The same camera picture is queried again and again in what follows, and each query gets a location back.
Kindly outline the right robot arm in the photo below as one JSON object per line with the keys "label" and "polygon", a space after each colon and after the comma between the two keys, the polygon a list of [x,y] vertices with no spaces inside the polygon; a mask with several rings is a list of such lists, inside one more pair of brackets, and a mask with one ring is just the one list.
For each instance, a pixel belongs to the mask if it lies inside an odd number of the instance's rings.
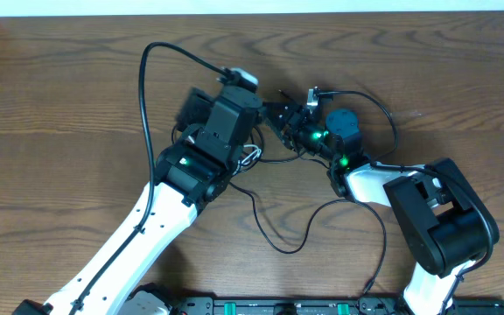
{"label": "right robot arm", "polygon": [[416,260],[402,294],[411,314],[445,314],[465,274],[483,266],[500,232],[453,160],[388,165],[370,159],[357,115],[322,114],[319,105],[268,102],[264,119],[290,150],[328,161],[327,176],[340,197],[390,207]]}

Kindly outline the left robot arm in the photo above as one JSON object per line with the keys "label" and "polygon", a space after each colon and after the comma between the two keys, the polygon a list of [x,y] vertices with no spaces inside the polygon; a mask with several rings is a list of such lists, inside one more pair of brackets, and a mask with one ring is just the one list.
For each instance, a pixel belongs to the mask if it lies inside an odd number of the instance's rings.
{"label": "left robot arm", "polygon": [[178,140],[159,156],[152,181],[120,227],[81,272],[44,303],[17,314],[167,314],[172,305],[140,280],[168,245],[227,188],[256,125],[261,99],[225,86],[215,97],[192,89],[177,116]]}

